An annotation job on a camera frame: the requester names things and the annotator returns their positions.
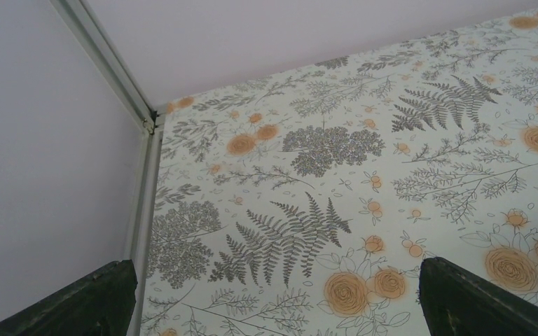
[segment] small leaf print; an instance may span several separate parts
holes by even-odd
[[[492,243],[489,240],[482,239],[479,234],[469,233],[460,237],[462,241],[476,247],[490,247]]]
[[[501,249],[503,247],[510,247],[510,242],[506,237],[502,236],[501,234],[492,233],[490,234],[490,240],[492,242],[492,246],[494,246],[495,249]]]
[[[356,272],[356,264],[348,257],[342,257],[339,264],[339,270],[341,272]]]
[[[330,270],[336,270],[339,268],[339,262],[334,262],[329,254],[317,255],[317,263]]]
[[[400,327],[409,321],[409,316],[410,314],[408,312],[397,314],[391,318],[391,321],[389,321],[389,326]]]

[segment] fern print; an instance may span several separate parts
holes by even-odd
[[[368,154],[380,156],[384,147],[380,135],[367,129],[348,134],[345,127],[308,126],[288,133],[282,151],[298,153],[291,163],[298,174],[321,177],[333,164],[361,165]]]
[[[256,228],[236,223],[244,242],[226,235],[230,253],[219,253],[221,261],[214,263],[215,268],[209,280],[218,281],[225,277],[229,282],[238,279],[246,284],[248,266],[255,284],[258,285],[262,270],[265,282],[270,285],[280,259],[286,286],[298,262],[301,263],[303,274],[310,277],[317,253],[329,242],[340,247],[338,231],[351,233],[351,230],[347,220],[341,219],[335,212],[330,198],[326,211],[322,211],[315,199],[309,193],[306,195],[310,203],[309,212],[300,211],[297,206],[271,202],[284,212],[286,220],[275,220],[274,216],[259,215],[248,210],[247,215]]]
[[[327,69],[337,69],[339,67],[345,67],[347,65],[347,59],[349,58],[349,56],[343,56],[343,57],[338,57],[338,58],[333,58],[333,59],[330,59],[328,61],[324,61],[324,62],[318,62],[316,63],[315,65],[317,67],[326,67]]]
[[[199,191],[201,191],[201,188],[198,185],[191,185],[190,183],[181,185],[177,190],[168,188],[165,185],[161,186],[156,191],[156,203],[153,209],[161,210],[164,204],[180,202],[181,200],[184,200],[186,196],[192,196]]]
[[[436,91],[405,89],[405,92],[414,98],[399,98],[410,107],[394,105],[402,114],[394,115],[396,120],[393,120],[393,132],[404,129],[424,131],[425,125],[435,130],[436,124],[446,129],[449,116],[462,129],[464,115],[474,123],[479,123],[477,113],[482,105],[486,102],[496,104],[492,95],[501,95],[498,90],[488,87],[475,77],[474,84],[469,84],[457,76],[453,78],[459,82],[458,85],[425,83],[435,87]]]

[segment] wallpaper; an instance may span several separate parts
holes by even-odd
[[[142,335],[428,335],[424,258],[538,306],[538,9],[167,105]]]

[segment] fern leaf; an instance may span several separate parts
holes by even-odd
[[[271,278],[281,255],[282,251],[276,241],[272,241],[263,250],[263,274],[265,275],[265,282],[269,286],[271,285]]]
[[[304,248],[304,241],[301,238],[289,236],[282,242],[282,248],[284,250],[284,284],[288,286],[296,260]]]

